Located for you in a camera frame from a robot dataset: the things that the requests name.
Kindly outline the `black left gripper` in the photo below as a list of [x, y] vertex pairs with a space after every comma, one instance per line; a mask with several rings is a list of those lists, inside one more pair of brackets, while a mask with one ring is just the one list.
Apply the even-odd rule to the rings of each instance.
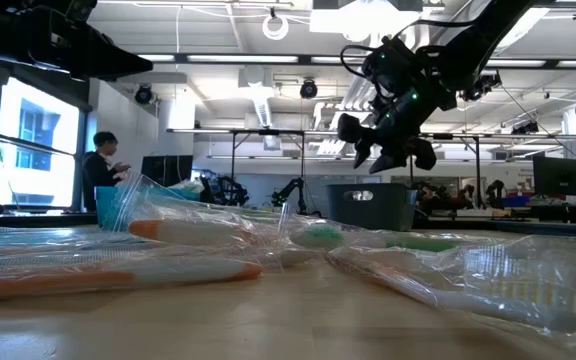
[[150, 71], [151, 61], [91, 33], [93, 4], [0, 4], [7, 33], [0, 59], [46, 70], [68, 72], [73, 79], [120, 77]]

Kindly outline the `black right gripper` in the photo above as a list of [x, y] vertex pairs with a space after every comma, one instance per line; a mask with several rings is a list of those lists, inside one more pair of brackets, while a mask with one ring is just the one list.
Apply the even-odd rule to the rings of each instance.
[[432, 83], [422, 91], [409, 87], [396, 97], [371, 84], [376, 91], [372, 101], [375, 127], [363, 127], [358, 118], [346, 113], [338, 120], [339, 139], [354, 145], [353, 168], [362, 165], [372, 147], [379, 145], [381, 153], [371, 165], [370, 174], [405, 167], [410, 157], [414, 157], [417, 168], [431, 170], [437, 157], [432, 144], [419, 138], [420, 127], [438, 107], [455, 105], [454, 93]]

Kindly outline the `green wrapped toothbrush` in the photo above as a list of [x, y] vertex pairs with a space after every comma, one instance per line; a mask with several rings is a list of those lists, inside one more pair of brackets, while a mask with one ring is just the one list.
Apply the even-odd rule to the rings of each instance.
[[333, 250], [343, 246], [368, 248], [405, 248], [429, 252], [442, 252], [457, 246], [488, 245], [490, 238], [460, 234], [432, 234], [368, 230], [358, 227], [313, 223], [288, 231], [291, 242], [311, 249]]

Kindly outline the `person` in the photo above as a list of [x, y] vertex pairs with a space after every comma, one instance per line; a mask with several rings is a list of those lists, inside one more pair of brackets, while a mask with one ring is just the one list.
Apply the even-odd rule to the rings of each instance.
[[95, 212], [95, 189], [114, 187], [121, 181], [120, 173], [131, 166], [123, 163], [110, 164], [110, 158], [116, 153], [118, 140], [112, 132], [102, 131], [93, 136], [94, 151], [86, 152], [82, 158], [82, 194], [84, 209]]

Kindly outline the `black monitor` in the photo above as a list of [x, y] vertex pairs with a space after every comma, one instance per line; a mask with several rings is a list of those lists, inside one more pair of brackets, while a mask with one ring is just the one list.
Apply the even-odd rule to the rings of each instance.
[[192, 163], [192, 155], [145, 156], [141, 174], [161, 186], [170, 187], [191, 178]]
[[576, 160], [539, 156], [532, 161], [537, 194], [576, 196]]

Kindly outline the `turquoise plastic bin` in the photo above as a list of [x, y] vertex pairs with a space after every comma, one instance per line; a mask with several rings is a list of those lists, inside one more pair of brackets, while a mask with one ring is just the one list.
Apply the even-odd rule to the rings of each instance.
[[[199, 201], [198, 193], [175, 188], [151, 188], [157, 195], [179, 198], [184, 200]], [[109, 230], [114, 225], [114, 220], [119, 212], [119, 187], [97, 187], [95, 189], [95, 201], [97, 207], [97, 220], [101, 229]]]

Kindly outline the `long background workbench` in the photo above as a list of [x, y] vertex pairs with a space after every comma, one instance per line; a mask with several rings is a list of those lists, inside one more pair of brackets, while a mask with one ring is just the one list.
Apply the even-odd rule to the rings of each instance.
[[430, 216], [417, 211], [414, 230], [498, 231], [527, 235], [576, 237], [576, 205], [544, 205], [510, 208], [509, 216]]

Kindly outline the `orange wrapped toothbrush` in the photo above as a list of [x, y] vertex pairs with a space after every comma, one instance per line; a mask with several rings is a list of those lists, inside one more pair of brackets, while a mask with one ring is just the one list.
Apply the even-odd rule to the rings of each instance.
[[260, 245], [268, 238], [241, 225], [194, 222], [180, 219], [135, 220], [128, 232], [160, 242], [205, 247]]
[[442, 252], [343, 246], [336, 268], [435, 309], [532, 328], [576, 351], [576, 238], [490, 238]]
[[0, 273], [0, 299], [254, 279], [263, 267], [229, 258], [154, 258]]

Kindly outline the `dark grey-teal handled bin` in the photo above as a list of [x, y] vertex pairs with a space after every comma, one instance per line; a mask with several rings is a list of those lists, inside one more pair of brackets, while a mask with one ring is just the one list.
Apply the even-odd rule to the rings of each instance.
[[327, 185], [328, 217], [370, 230], [412, 228], [417, 191], [399, 183]]

